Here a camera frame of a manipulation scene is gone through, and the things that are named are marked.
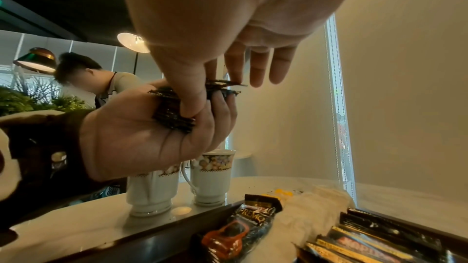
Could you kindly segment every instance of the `man's black hair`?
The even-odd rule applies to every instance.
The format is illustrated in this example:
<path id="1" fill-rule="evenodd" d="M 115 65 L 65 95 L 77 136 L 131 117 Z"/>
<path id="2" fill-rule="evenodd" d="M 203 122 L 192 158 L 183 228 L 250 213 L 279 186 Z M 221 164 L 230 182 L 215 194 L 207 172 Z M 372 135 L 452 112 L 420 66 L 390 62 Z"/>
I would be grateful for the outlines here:
<path id="1" fill-rule="evenodd" d="M 67 84 L 70 76 L 74 75 L 76 71 L 85 69 L 102 69 L 99 63 L 95 62 L 91 58 L 73 52 L 62 53 L 58 60 L 59 63 L 57 69 L 55 69 L 54 78 L 62 85 Z"/>

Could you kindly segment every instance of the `mug rim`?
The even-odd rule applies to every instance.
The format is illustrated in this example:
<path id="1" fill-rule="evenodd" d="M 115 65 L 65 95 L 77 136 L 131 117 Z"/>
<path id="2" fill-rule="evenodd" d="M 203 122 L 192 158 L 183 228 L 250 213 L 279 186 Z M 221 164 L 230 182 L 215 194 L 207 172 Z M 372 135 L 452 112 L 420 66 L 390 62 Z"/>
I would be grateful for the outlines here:
<path id="1" fill-rule="evenodd" d="M 233 154 L 235 154 L 235 150 L 215 149 L 213 151 L 203 153 L 202 155 L 212 156 L 212 155 L 233 155 Z"/>

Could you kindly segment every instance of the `green foliage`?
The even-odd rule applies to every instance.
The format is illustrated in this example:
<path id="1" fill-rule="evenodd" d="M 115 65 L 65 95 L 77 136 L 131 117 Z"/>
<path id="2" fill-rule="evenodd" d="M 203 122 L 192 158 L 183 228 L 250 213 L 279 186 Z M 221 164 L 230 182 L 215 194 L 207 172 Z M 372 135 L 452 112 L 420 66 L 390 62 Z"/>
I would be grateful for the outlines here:
<path id="1" fill-rule="evenodd" d="M 70 112 L 84 109 L 86 104 L 77 97 L 52 97 L 50 101 L 29 97 L 22 92 L 0 87 L 0 116 L 39 110 Z"/>

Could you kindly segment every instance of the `mug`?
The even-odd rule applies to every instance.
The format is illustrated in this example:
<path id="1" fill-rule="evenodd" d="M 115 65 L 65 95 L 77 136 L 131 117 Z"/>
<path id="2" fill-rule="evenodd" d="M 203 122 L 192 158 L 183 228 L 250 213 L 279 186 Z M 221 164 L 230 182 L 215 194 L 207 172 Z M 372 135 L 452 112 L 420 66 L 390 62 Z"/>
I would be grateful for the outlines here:
<path id="1" fill-rule="evenodd" d="M 234 154 L 234 150 L 216 149 L 197 160 L 190 160 L 190 180 L 182 169 L 182 175 L 195 195 L 195 204 L 218 206 L 225 202 L 231 185 Z"/>
<path id="2" fill-rule="evenodd" d="M 130 215 L 149 217 L 171 209 L 171 199 L 177 195 L 180 164 L 165 171 L 157 170 L 127 179 L 127 203 L 133 207 Z"/>

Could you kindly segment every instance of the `black ceiling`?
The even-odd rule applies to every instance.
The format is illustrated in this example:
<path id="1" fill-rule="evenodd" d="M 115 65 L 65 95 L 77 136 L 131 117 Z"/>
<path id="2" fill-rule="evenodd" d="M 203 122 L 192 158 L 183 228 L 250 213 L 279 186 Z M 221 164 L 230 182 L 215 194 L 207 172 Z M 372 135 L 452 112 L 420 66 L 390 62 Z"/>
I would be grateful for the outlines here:
<path id="1" fill-rule="evenodd" d="M 11 0 L 11 5 L 0 6 L 0 29 L 17 31 L 22 33 L 33 33 L 44 36 L 52 36 L 64 39 L 75 39 L 107 45 L 120 45 L 117 34 L 123 31 L 134 32 L 130 17 L 124 0 Z M 16 13 L 16 20 L 27 20 L 30 24 L 18 25 L 17 21 L 11 21 L 12 9 L 17 6 L 21 12 Z M 37 14 L 45 18 L 45 22 L 35 21 Z M 55 30 L 47 29 L 47 21 L 52 23 Z M 46 28 L 44 33 L 29 27 L 41 25 Z"/>

